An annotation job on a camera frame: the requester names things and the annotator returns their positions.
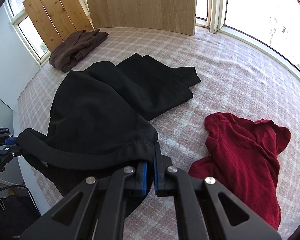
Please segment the black cable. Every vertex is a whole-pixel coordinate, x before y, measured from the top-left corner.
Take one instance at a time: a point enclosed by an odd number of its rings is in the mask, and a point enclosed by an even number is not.
[[[39,216],[41,216],[40,211],[39,211],[39,209],[38,209],[38,207],[37,207],[37,204],[35,203],[34,198],[33,198],[32,194],[31,194],[30,190],[29,190],[26,186],[24,186],[24,185],[7,186],[7,187],[2,187],[2,188],[0,188],[0,191],[5,190],[5,189],[9,189],[9,188],[12,188],[12,187],[22,187],[22,188],[25,188],[25,189],[28,191],[28,193],[29,193],[29,195],[30,195],[30,197],[31,197],[31,200],[32,200],[33,203],[34,203],[34,206],[35,206],[36,210],[38,211]]]

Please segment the folded brown cloth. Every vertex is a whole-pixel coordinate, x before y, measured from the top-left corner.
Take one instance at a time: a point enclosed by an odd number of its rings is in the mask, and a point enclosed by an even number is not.
[[[100,32],[100,29],[92,32],[83,30],[72,33],[51,53],[49,63],[66,73],[98,47],[108,35],[108,33]]]

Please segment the checkered fabric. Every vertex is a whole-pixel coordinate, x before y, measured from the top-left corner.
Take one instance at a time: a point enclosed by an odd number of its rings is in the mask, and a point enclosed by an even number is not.
[[[194,66],[201,83],[191,87],[193,99],[151,121],[162,154],[188,170],[207,156],[204,118],[231,112],[252,121],[271,119],[291,131],[288,147],[279,155],[277,197],[282,210],[279,233],[287,239],[300,224],[300,82],[284,67],[258,50],[224,34],[197,27],[190,37],[141,28],[106,28],[109,37],[74,70],[110,60],[115,65],[134,53],[149,54],[170,67]],[[55,92],[66,74],[47,64],[29,82],[18,100],[21,130],[46,134]],[[61,195],[34,170],[38,184],[53,206]],[[172,197],[151,191],[125,220],[124,239],[178,239]]]

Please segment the wood grain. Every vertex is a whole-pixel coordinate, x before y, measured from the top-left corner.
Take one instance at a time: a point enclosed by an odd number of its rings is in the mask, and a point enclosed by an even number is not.
[[[25,0],[23,5],[44,44],[52,52],[62,42],[62,39],[50,21],[41,1]]]
[[[194,35],[196,0],[87,0],[100,27],[143,27]]]
[[[88,20],[78,0],[60,0],[77,31],[91,31],[92,25]]]
[[[65,41],[72,33],[76,32],[68,14],[59,0],[41,0],[50,20]]]

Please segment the black fabric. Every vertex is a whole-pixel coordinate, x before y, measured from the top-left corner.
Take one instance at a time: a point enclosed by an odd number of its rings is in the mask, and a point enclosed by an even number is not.
[[[170,68],[139,54],[70,71],[53,100],[48,134],[26,129],[17,143],[63,196],[87,176],[107,177],[140,160],[149,165],[149,191],[158,134],[148,121],[191,99],[188,87],[198,82],[194,67]],[[127,213],[138,206],[129,203]]]
[[[0,239],[20,236],[39,218],[30,197],[9,196],[0,199]]]

